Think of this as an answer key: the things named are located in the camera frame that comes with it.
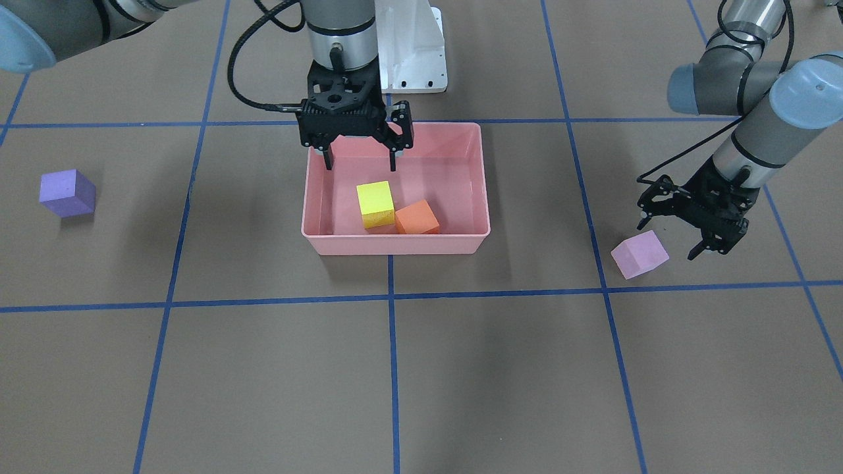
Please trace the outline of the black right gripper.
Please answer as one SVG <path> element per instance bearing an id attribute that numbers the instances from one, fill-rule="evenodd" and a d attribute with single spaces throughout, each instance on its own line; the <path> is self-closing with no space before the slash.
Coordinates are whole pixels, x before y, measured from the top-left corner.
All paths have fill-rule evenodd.
<path id="1" fill-rule="evenodd" d="M 346 72 L 312 63 L 307 81 L 308 96 L 296 114 L 299 137 L 305 147 L 321 150 L 326 170 L 335 164 L 330 146 L 343 136 L 374 138 L 389 151 L 389 170 L 397 171 L 400 152 L 414 144 L 412 111 L 406 100 L 385 105 L 379 63 Z"/>

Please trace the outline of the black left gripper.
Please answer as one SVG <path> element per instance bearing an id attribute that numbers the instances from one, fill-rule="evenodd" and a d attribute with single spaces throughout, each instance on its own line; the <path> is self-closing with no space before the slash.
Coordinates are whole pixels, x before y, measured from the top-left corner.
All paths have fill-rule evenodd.
<path id="1" fill-rule="evenodd" d="M 689 251 L 689 261 L 711 251 L 731 251 L 749 230 L 750 189 L 743 187 L 749 177 L 744 166 L 734 179 L 724 179 L 713 159 L 683 186 L 666 174 L 656 180 L 639 177 L 637 181 L 648 187 L 636 202 L 642 215 L 636 228 L 642 230 L 656 216 L 675 216 L 701 231 L 701 242 Z"/>

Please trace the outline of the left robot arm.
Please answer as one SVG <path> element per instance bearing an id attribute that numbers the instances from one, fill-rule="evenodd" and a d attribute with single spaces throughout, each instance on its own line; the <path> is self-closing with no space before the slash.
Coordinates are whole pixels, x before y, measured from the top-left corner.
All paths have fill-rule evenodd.
<path id="1" fill-rule="evenodd" d="M 762 187 L 842 116 L 839 51 L 791 63 L 762 56 L 782 31 L 794 42 L 788 1 L 722 2 L 717 29 L 699 60 L 672 72 L 666 98 L 673 111 L 696 116 L 732 116 L 725 141 L 678 185 L 668 175 L 636 180 L 646 185 L 638 199 L 642 229 L 656 216 L 675 216 L 698 228 L 701 241 L 690 260 L 705 252 L 722 255 L 747 234 L 746 213 Z"/>

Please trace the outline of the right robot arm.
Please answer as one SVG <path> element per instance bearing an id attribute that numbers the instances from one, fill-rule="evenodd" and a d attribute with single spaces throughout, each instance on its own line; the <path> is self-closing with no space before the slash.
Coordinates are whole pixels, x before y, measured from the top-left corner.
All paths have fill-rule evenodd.
<path id="1" fill-rule="evenodd" d="M 304 147 L 334 165 L 338 138 L 371 138 L 385 147 L 389 168 L 414 146 L 412 110 L 406 100 L 383 101 L 379 78 L 376 8 L 373 1 L 256 1 L 259 16 L 235 39 L 225 67 L 232 96 L 256 110 L 288 113 L 298 123 Z M 144 31 L 166 33 L 184 45 L 194 1 L 3 1 L 2 69 L 42 71 L 101 46 Z M 244 46 L 265 25 L 288 33 L 306 31 L 312 47 L 307 93 L 293 104 L 246 97 L 235 84 L 236 62 Z"/>

